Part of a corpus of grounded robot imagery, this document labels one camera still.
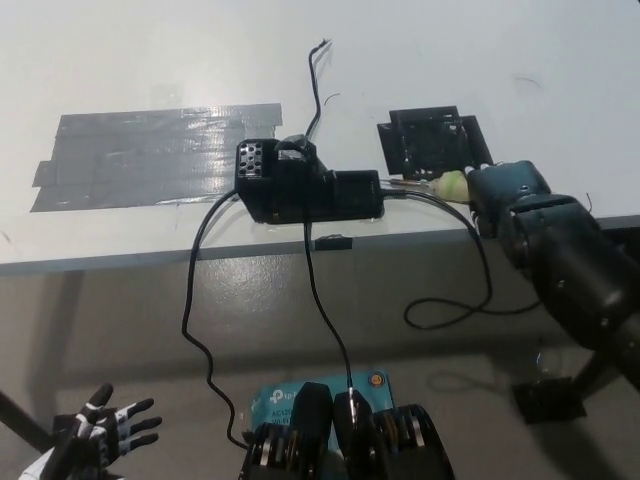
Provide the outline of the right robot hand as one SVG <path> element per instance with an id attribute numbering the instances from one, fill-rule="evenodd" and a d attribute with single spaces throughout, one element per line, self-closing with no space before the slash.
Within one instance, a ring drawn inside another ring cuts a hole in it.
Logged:
<path id="1" fill-rule="evenodd" d="M 507 207 L 524 197 L 551 193 L 542 174 L 527 160 L 467 167 L 465 178 L 470 212 L 483 239 L 496 237 L 500 214 Z"/>

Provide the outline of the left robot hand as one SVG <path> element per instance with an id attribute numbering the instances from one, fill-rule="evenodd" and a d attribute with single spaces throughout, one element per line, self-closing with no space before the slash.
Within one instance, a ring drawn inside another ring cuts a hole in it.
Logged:
<path id="1" fill-rule="evenodd" d="M 74 416 L 72 427 L 62 435 L 52 460 L 55 465 L 85 465 L 106 469 L 120 457 L 159 439 L 154 429 L 162 424 L 160 416 L 140 420 L 152 398 L 123 408 L 107 406 L 114 392 L 110 383 L 100 386 Z"/>

